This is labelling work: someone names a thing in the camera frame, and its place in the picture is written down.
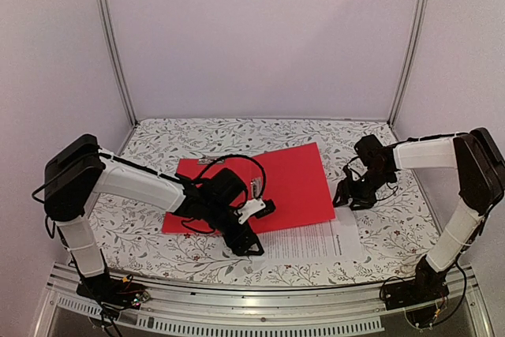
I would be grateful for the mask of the left aluminium frame post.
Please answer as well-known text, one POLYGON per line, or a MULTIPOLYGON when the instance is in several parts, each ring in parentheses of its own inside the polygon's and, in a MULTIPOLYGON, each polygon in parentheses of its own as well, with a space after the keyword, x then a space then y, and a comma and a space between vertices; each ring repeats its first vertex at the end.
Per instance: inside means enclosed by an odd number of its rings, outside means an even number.
POLYGON ((114 26, 110 12, 109 0, 96 0, 99 17, 103 29, 103 35, 110 58, 114 80, 118 88, 118 94, 125 111, 129 124, 134 128, 138 124, 138 118, 134 109, 133 99, 128 88, 117 40, 114 33, 114 26))

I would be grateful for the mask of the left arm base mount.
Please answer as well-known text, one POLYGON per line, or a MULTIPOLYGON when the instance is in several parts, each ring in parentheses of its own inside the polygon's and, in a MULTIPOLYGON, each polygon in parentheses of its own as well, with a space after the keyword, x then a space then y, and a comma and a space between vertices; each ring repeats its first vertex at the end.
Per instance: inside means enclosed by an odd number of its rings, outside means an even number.
POLYGON ((81 276, 77 294, 118 310, 139 309, 151 299, 147 287, 135 282, 133 275, 116 279, 108 271, 89 278, 81 276))

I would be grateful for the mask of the printed white paper sheets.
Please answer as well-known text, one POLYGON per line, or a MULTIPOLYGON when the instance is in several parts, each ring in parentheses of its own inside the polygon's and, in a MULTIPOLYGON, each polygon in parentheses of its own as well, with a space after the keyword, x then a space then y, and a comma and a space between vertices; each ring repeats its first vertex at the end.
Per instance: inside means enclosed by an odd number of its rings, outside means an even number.
POLYGON ((330 222, 260 235, 264 255, 273 264, 331 263, 363 257, 354 213, 337 208, 330 222))

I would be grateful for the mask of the spine metal folder clip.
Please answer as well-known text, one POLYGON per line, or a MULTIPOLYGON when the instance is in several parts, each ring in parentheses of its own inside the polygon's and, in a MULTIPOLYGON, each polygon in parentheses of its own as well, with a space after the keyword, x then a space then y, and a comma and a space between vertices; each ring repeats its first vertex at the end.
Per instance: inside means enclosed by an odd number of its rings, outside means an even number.
POLYGON ((263 188, 263 179, 262 179, 262 177, 253 178, 252 181, 251 181, 251 189, 252 189, 252 196, 254 198, 261 197, 262 188, 263 188))

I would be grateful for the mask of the red file folder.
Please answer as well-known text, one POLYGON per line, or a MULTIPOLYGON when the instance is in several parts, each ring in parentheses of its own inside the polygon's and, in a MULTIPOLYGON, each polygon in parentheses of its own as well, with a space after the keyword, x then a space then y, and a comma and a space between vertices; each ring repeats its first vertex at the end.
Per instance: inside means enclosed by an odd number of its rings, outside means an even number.
POLYGON ((265 200, 272 200, 275 211, 261 219, 249 218, 257 234, 325 223, 335 219, 330 189, 317 144, 305 144, 256 155, 254 164, 246 159, 228 159, 204 173, 206 178, 219 170, 231 169, 247 185, 266 172, 265 200))

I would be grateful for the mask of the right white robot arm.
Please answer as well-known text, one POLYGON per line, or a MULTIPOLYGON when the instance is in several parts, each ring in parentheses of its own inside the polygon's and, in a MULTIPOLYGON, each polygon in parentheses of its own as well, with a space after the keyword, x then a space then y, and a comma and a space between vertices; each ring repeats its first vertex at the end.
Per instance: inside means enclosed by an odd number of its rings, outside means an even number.
POLYGON ((437 277, 453 267, 481 234, 492 210, 504 198, 504 156, 489 129, 414 137, 384 144, 369 134, 354 145, 354 159, 365 171, 343 167, 333 205, 354 211, 375 206, 378 191, 397 181, 401 171, 452 170, 454 209, 435 245, 419 260, 408 286, 415 302, 424 302, 439 287, 437 277))

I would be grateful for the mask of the right aluminium frame post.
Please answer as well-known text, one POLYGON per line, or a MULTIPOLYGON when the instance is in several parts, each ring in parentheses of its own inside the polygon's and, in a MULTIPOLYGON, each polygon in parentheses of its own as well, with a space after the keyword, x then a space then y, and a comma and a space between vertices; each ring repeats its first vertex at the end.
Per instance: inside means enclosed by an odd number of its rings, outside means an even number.
POLYGON ((413 20, 410 27, 406 53, 402 62, 402 67, 398 79, 398 85, 395 90, 393 103, 387 119, 388 125, 393 129, 398 122, 399 114, 402 109, 403 100, 409 85, 410 76, 413 70, 417 48, 421 39, 423 23, 425 19, 428 0, 415 0, 413 20))

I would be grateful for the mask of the aluminium frame post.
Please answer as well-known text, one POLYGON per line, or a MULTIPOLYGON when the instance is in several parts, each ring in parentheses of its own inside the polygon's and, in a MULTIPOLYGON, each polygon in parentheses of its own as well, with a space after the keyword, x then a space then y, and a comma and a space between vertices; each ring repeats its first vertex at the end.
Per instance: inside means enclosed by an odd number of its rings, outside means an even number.
POLYGON ((99 17, 103 29, 103 35, 110 58, 114 80, 118 88, 118 94, 125 111, 129 124, 134 128, 138 124, 138 118, 134 109, 133 99, 128 88, 117 40, 114 33, 114 26, 110 12, 109 0, 96 0, 99 17))
POLYGON ((398 79, 398 85, 395 90, 393 103, 387 119, 388 125, 393 129, 398 122, 399 114, 402 109, 403 100, 409 85, 410 76, 413 70, 417 48, 421 39, 423 23, 425 19, 428 0, 415 0, 413 20, 410 27, 406 53, 402 62, 402 67, 398 79))

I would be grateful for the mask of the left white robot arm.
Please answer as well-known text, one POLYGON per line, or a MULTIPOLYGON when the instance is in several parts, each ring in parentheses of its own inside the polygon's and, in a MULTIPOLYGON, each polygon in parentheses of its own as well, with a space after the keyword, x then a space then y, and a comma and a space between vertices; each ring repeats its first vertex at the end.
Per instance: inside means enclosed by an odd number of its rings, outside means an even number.
POLYGON ((233 159, 211 161, 196 177, 168 175, 141 166, 102 149, 97 138, 84 134, 60 151, 45 166, 44 183, 32 192, 43 205, 54 231, 63 238, 87 288, 101 301, 111 300, 117 283, 107 275, 107 263, 85 215, 89 198, 108 194, 150 204, 182 219, 203 220, 219 232, 236 256, 261 256, 264 248, 249 225, 267 203, 251 197, 248 186, 229 168, 212 177, 206 173, 233 159))

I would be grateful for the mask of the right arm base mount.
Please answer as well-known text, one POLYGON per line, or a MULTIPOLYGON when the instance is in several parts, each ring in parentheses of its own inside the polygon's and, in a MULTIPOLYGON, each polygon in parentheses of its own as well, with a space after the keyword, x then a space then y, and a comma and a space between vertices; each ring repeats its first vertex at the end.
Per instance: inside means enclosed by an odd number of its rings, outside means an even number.
POLYGON ((450 268, 436 271, 423 256, 415 267, 412 279, 386 279, 379 292, 380 300, 386 310, 400 309, 430 302, 431 305, 406 313, 406 319, 411 326, 419 329, 432 328, 442 312, 441 305, 435 305, 435 300, 444 299, 449 290, 446 283, 450 268))

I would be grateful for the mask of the aluminium front rail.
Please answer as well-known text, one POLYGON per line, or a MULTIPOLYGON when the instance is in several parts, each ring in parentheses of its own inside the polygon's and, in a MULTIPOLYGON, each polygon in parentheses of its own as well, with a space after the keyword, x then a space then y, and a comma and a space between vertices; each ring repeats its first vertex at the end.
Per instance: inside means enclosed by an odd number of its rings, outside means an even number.
POLYGON ((108 320, 77 294, 73 267, 53 266, 34 336, 493 336, 470 266, 448 274, 438 324, 410 324, 410 309, 387 309, 379 283, 261 287, 137 277, 149 301, 108 320))

